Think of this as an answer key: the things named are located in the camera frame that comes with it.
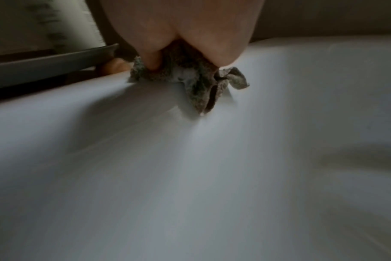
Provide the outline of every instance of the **white countertop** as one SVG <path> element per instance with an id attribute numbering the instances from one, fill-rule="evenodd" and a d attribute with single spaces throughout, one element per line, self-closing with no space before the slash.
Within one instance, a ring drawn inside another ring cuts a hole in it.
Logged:
<path id="1" fill-rule="evenodd" d="M 0 103 L 0 260 L 391 260 L 391 37 L 234 65 L 204 117 L 128 74 Z"/>

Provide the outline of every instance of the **human hand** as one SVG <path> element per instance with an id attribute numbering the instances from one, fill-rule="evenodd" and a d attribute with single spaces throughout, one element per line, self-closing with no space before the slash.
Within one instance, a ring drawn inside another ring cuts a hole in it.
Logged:
<path id="1" fill-rule="evenodd" d="M 218 67 L 246 48 L 264 0 L 101 0 L 114 29 L 150 70 L 161 50 L 184 39 Z"/>

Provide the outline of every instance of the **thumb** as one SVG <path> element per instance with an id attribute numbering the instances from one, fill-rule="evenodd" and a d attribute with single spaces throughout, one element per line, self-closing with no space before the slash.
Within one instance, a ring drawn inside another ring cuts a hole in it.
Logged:
<path id="1" fill-rule="evenodd" d="M 143 52 L 137 50 L 138 54 L 141 56 L 141 60 L 143 61 L 145 67 L 147 67 L 150 71 L 155 71 L 160 68 L 162 63 L 162 54 L 161 51 L 156 52 Z"/>

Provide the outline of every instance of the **hand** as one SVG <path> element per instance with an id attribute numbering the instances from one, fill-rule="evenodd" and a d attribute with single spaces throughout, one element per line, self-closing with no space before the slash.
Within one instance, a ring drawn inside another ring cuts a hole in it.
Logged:
<path id="1" fill-rule="evenodd" d="M 114 29 L 150 70 L 161 50 L 184 39 L 216 66 L 235 61 L 247 47 L 264 0 L 101 0 Z"/>

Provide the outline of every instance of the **gray cloth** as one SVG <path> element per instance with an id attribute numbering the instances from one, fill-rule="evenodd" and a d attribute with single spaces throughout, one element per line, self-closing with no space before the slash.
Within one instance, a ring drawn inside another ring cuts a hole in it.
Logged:
<path id="1" fill-rule="evenodd" d="M 213 109 L 229 83 L 238 90 L 249 86 L 236 67 L 219 70 L 184 41 L 173 42 L 162 51 L 162 55 L 162 66 L 157 71 L 148 70 L 141 58 L 136 57 L 131 80 L 183 82 L 189 101 L 199 114 Z"/>

